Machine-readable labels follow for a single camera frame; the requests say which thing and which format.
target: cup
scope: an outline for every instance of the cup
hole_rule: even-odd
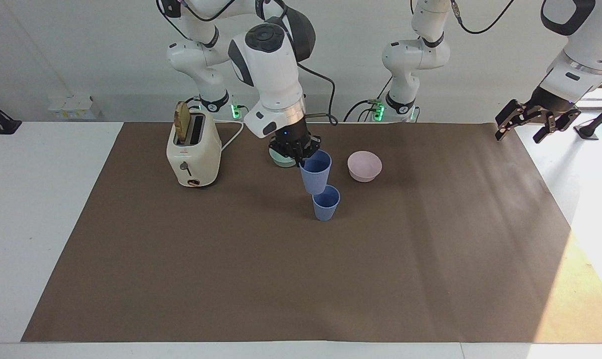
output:
[[[315,195],[325,191],[331,167],[332,157],[323,150],[318,150],[309,159],[305,160],[305,163],[301,166],[301,175],[307,193]]]
[[[340,193],[334,186],[325,186],[325,191],[312,196],[314,214],[321,221],[331,220],[340,203]]]

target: white table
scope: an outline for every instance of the white table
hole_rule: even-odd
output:
[[[602,359],[602,345],[19,343],[121,125],[25,123],[0,136],[0,358]],[[536,146],[533,131],[520,133],[602,279],[602,216],[591,218],[602,207],[602,141],[566,133]]]

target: robotic hand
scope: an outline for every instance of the robotic hand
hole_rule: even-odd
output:
[[[540,143],[556,130],[565,131],[581,113],[575,103],[602,84],[602,0],[545,0],[542,22],[569,38],[547,70],[547,76],[524,104],[511,100],[496,116],[497,140],[517,126],[541,123]]]
[[[259,91],[259,102],[244,118],[248,129],[259,138],[274,133],[269,147],[297,166],[321,145],[321,137],[308,132],[298,80],[297,63],[310,56],[314,43],[310,21],[287,8],[234,37],[228,51],[239,80]]]
[[[420,38],[396,41],[383,50],[383,65],[392,72],[392,86],[385,103],[403,120],[408,118],[420,86],[413,72],[439,68],[449,61],[443,28],[450,9],[449,0],[419,0],[412,28]]]

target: white cable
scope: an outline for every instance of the white cable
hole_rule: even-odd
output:
[[[239,129],[236,134],[234,134],[234,136],[232,136],[232,138],[227,141],[227,143],[225,143],[225,145],[223,145],[223,147],[221,147],[221,152],[223,152],[223,150],[225,150],[225,148],[227,148],[227,146],[230,145],[230,143],[232,143],[232,141],[234,141],[234,139],[236,137],[239,137],[239,135],[241,134],[241,132],[243,132],[243,128],[245,127],[245,123],[243,121],[238,122],[238,121],[226,121],[226,120],[215,120],[214,122],[219,122],[219,123],[241,123],[241,129]]]

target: white wall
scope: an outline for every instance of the white wall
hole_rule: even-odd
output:
[[[460,2],[465,25],[488,25],[506,2]],[[305,64],[336,81],[339,118],[354,102],[376,96],[387,81],[385,44],[415,38],[408,0],[287,3],[315,26],[315,51]],[[492,121],[511,98],[527,100],[566,43],[542,26],[541,4],[517,0],[494,29],[479,36],[462,32],[451,16],[445,32],[449,64],[420,74],[421,120]],[[258,22],[244,15],[218,26],[236,34]],[[30,46],[18,34],[22,29]],[[196,93],[193,82],[166,61],[167,45],[178,38],[152,0],[0,0],[0,108],[24,120],[49,120],[47,97],[64,93],[67,84],[72,93],[94,96],[105,120],[170,121],[176,101]],[[38,51],[41,56],[33,54]],[[220,67],[228,88],[253,104],[255,90],[235,79],[230,64]],[[310,110],[323,111],[330,86],[303,71],[301,82]]]

